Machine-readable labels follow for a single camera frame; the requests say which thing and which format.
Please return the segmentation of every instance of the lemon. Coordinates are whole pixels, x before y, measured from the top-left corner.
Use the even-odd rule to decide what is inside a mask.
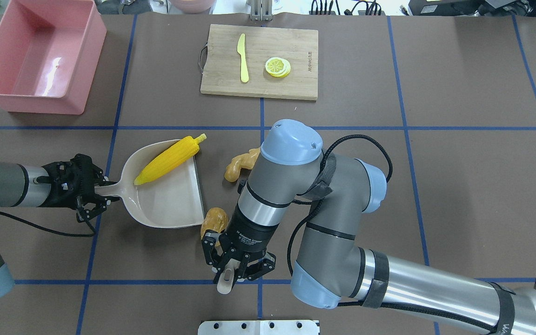
[[[291,63],[281,57],[272,57],[268,59],[264,67],[270,76],[277,78],[284,78],[291,72]]]

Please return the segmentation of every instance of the toy corn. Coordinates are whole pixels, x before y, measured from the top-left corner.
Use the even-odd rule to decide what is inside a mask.
[[[134,180],[134,185],[142,185],[168,174],[171,170],[198,153],[200,150],[199,144],[203,140],[206,140],[206,134],[202,134],[197,138],[187,136],[179,140],[179,142],[173,144],[146,165]]]

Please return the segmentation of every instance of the white label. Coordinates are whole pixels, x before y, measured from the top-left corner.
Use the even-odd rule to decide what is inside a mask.
[[[421,13],[433,13],[438,8],[438,5],[425,6],[421,9]]]

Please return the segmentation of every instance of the white mounting plate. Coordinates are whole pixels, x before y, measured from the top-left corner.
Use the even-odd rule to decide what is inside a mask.
[[[319,333],[318,320],[202,322],[198,327],[198,335],[319,335]]]

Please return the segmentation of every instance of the knife handle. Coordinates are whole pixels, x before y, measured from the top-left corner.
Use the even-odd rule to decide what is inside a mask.
[[[241,81],[247,83],[249,81],[249,74],[247,73],[247,62],[245,61],[245,55],[241,55]]]

